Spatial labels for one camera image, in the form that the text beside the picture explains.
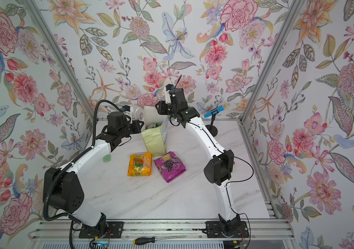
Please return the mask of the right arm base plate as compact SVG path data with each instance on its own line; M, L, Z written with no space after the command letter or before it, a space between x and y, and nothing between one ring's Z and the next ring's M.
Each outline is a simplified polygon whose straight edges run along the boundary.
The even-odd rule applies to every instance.
M207 238L246 239L250 237L246 222L240 222L239 225L233 225L232 228L228 228L222 225L220 221L206 221L205 226Z

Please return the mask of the paper bag white green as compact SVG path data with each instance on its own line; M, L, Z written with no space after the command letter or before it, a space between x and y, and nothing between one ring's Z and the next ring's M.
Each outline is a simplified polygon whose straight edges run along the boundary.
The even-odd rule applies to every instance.
M154 106L137 108L134 117L144 122L141 128L141 135L144 145L153 157L160 157L166 154L166 139L168 130L168 119L165 115L159 115Z

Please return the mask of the purple magenta snack bag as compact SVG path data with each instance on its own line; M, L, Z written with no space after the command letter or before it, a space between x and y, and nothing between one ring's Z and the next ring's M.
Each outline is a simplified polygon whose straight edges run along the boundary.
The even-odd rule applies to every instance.
M184 163L172 151L154 161L162 178L169 183L186 171Z

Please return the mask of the yellow orange snack bag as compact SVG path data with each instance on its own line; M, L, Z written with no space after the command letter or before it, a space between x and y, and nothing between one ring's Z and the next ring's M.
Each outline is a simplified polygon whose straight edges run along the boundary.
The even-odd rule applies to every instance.
M151 176L152 154L149 152L133 154L129 158L128 176Z

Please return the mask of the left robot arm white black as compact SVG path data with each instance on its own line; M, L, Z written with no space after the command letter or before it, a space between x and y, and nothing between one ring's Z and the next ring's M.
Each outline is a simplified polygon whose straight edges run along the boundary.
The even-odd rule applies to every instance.
M100 134L93 131L92 143L58 169L45 172L43 186L43 218L47 222L68 217L72 224L81 224L97 240L111 232L106 215L85 202L81 180L105 156L121 146L122 139L140 134L144 123L132 119L128 105L117 107L107 116L107 125Z

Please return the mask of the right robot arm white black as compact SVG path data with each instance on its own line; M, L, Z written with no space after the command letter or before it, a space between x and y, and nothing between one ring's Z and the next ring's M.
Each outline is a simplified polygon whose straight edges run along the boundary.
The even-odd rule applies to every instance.
M188 105L184 90L167 85L166 98L155 105L159 115L169 116L181 124L184 129L197 139L208 156L204 175L215 189L218 217L216 223L206 222L208 238L250 238L250 223L243 221L240 213L235 211L231 197L231 177L234 160L237 158L232 150L226 150L218 143L205 125L199 112Z

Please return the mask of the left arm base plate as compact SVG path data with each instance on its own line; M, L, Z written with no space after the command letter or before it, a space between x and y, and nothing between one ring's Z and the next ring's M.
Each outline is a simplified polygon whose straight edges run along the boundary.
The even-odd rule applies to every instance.
M124 222L109 222L99 223L96 227L89 227L83 225L78 238L79 239L94 239L98 238L111 238L120 239L122 237Z

